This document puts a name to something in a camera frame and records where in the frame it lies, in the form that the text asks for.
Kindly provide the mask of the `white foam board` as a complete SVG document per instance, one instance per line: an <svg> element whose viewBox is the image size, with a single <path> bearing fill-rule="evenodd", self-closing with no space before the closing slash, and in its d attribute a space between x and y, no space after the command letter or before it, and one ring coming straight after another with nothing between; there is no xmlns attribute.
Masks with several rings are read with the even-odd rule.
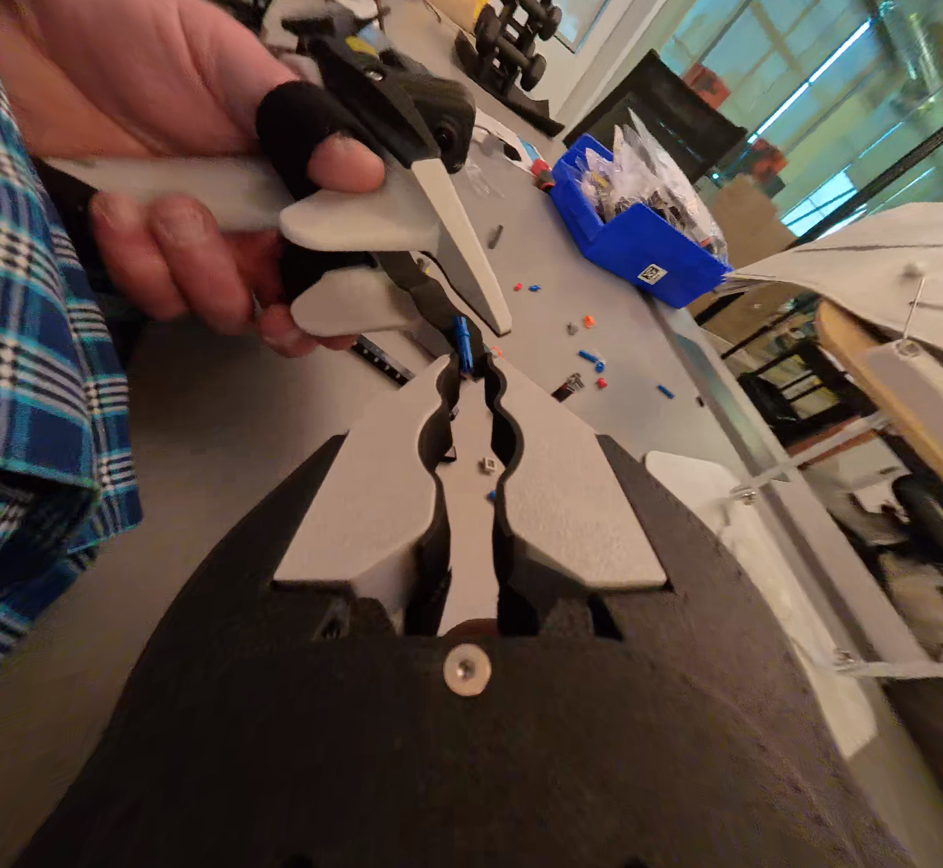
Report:
<svg viewBox="0 0 943 868"><path fill-rule="evenodd" d="M795 285L861 320L942 350L942 203L912 202L725 277L720 293Z"/></svg>

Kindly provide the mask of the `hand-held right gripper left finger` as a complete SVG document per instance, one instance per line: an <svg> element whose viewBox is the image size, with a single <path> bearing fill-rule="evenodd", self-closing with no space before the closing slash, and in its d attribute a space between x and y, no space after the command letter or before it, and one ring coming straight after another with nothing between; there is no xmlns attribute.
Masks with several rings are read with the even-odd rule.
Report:
<svg viewBox="0 0 943 868"><path fill-rule="evenodd" d="M377 600L406 634L436 634L451 585L437 468L453 448L454 356L371 403L342 439L274 574Z"/></svg>

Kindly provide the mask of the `blue storage bin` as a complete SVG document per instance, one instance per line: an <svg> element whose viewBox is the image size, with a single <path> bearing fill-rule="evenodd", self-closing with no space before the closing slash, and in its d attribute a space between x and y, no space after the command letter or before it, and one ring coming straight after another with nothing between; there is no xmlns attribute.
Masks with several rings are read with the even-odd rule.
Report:
<svg viewBox="0 0 943 868"><path fill-rule="evenodd" d="M583 134L556 161L551 200L585 259L675 309L721 285L732 268L686 238L643 203L604 222L580 186L586 153L606 161L612 153Z"/></svg>

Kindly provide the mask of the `clear bags of lego parts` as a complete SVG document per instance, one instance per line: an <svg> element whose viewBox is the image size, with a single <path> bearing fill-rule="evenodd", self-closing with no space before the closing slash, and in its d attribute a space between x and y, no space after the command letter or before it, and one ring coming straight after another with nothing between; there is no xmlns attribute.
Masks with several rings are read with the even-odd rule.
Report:
<svg viewBox="0 0 943 868"><path fill-rule="evenodd" d="M611 160L587 148L576 162L583 198L605 223L642 204L729 266L723 232L701 196L640 116L630 110L629 117L614 127Z"/></svg>

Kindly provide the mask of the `person's left hand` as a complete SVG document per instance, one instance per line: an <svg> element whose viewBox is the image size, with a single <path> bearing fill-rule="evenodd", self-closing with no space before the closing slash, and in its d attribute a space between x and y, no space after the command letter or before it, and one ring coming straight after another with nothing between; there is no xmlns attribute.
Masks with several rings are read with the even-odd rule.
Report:
<svg viewBox="0 0 943 868"><path fill-rule="evenodd" d="M206 0L2 0L2 82L43 159L251 155L259 105L299 80ZM112 285L150 319L256 332L289 358L355 341L297 326L277 233L226 234L179 192L148 203L99 193L88 217Z"/></svg>

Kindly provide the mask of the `long black lego beam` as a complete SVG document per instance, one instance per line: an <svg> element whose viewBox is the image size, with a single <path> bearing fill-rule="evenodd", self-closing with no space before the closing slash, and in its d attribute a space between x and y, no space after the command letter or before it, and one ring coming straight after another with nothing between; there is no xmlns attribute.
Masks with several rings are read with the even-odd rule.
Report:
<svg viewBox="0 0 943 868"><path fill-rule="evenodd" d="M351 352L399 387L406 385L415 377L413 371L403 366L364 335L360 335L352 344Z"/></svg>

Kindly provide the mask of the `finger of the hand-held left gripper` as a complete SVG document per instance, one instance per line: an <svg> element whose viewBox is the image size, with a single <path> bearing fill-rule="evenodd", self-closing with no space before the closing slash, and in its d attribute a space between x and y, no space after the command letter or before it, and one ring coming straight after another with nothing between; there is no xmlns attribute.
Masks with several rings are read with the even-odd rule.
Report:
<svg viewBox="0 0 943 868"><path fill-rule="evenodd" d="M442 225L433 257L448 282L492 332L509 334L512 317L501 286L442 161L417 160L410 171Z"/></svg>
<svg viewBox="0 0 943 868"><path fill-rule="evenodd" d="M409 252L380 252L377 254L377 260L393 283L412 298L425 324L436 330L456 353L453 319L463 315L471 329L475 367L486 366L484 340L474 318L454 305L441 284L426 274Z"/></svg>

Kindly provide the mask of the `wooden board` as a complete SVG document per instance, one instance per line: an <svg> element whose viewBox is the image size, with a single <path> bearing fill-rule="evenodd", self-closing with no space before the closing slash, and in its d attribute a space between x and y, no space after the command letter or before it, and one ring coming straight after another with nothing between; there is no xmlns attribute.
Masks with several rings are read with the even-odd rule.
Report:
<svg viewBox="0 0 943 868"><path fill-rule="evenodd" d="M881 342L851 313L823 301L819 342L915 454L942 476L941 353L906 339Z"/></svg>

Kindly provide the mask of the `white rounded board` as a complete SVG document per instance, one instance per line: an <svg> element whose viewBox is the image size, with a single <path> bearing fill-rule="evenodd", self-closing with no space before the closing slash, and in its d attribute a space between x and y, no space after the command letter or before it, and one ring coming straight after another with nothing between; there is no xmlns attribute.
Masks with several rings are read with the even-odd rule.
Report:
<svg viewBox="0 0 943 868"><path fill-rule="evenodd" d="M834 670L837 643L755 505L733 497L737 475L713 461L657 450L646 453L644 465L737 559L789 640L841 755L854 757L878 734L874 711L858 680Z"/></svg>

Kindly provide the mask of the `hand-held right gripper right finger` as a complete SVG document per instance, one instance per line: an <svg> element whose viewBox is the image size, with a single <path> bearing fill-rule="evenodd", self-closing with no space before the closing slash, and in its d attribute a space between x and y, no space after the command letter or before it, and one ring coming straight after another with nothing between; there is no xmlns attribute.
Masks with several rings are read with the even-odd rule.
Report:
<svg viewBox="0 0 943 868"><path fill-rule="evenodd" d="M502 472L492 549L502 634L538 634L560 601L660 591L666 570L595 430L502 358L484 366Z"/></svg>

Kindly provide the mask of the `rack of black dumbbells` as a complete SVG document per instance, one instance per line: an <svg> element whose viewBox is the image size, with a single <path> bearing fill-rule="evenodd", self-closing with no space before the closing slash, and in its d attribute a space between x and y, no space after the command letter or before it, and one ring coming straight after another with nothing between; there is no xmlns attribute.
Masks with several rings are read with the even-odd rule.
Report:
<svg viewBox="0 0 943 868"><path fill-rule="evenodd" d="M534 90L546 71L536 41L548 41L560 28L563 12L555 0L498 0L482 8L474 28L473 77L502 97Z"/></svg>

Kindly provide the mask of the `person's plaid shirt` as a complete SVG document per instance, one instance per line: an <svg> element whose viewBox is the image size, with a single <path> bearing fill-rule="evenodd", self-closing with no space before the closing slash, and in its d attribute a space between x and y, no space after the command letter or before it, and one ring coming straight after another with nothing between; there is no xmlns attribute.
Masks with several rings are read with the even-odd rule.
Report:
<svg viewBox="0 0 943 868"><path fill-rule="evenodd" d="M1 95L1 652L142 520L128 383Z"/></svg>

